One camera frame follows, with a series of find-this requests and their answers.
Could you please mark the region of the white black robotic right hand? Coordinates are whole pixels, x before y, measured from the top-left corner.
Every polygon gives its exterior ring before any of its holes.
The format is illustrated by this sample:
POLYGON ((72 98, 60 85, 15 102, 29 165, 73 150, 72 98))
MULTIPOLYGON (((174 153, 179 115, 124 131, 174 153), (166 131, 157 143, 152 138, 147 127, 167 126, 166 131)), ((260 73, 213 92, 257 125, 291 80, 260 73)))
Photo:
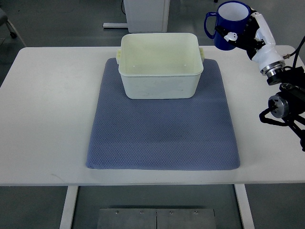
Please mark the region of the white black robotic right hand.
POLYGON ((249 59, 258 64, 260 72, 273 63, 281 62, 285 66, 284 58, 275 49, 276 43, 268 24, 254 9, 250 8, 250 17, 242 33, 228 32, 221 26, 215 28, 235 48, 245 50, 249 59))

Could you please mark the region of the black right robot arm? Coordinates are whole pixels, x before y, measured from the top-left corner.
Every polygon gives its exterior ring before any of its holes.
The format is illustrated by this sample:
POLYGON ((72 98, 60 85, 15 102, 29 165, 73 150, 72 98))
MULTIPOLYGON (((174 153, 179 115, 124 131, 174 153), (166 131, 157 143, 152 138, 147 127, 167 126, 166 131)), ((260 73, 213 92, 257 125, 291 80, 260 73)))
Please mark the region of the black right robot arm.
POLYGON ((295 122, 305 124, 301 116, 305 112, 305 71, 296 67, 299 52, 305 43, 302 39, 297 49, 283 56, 287 59, 294 56, 292 66, 284 66, 281 62, 273 63, 261 70, 268 77, 269 85, 279 85, 277 94, 268 99, 268 108, 259 114, 262 123, 277 126, 288 126, 299 138, 302 150, 305 150, 305 131, 295 122))

